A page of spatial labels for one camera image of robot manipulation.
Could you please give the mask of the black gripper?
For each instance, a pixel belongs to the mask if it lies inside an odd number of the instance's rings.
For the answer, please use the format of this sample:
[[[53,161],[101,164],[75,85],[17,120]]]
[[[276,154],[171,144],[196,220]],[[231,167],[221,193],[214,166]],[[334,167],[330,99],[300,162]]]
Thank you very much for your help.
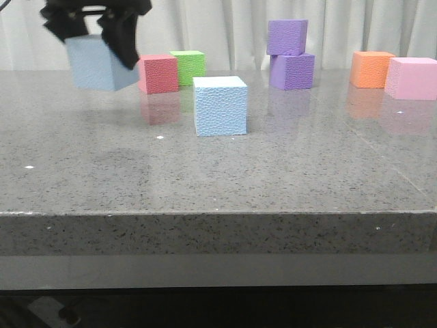
[[[43,26],[61,42],[67,38],[89,34],[84,17],[77,10],[99,7],[107,10],[99,19],[102,39],[114,55],[129,70],[139,60],[136,49],[136,28],[138,14],[147,14],[152,9],[149,0],[54,0],[46,1],[40,10],[46,20]]]

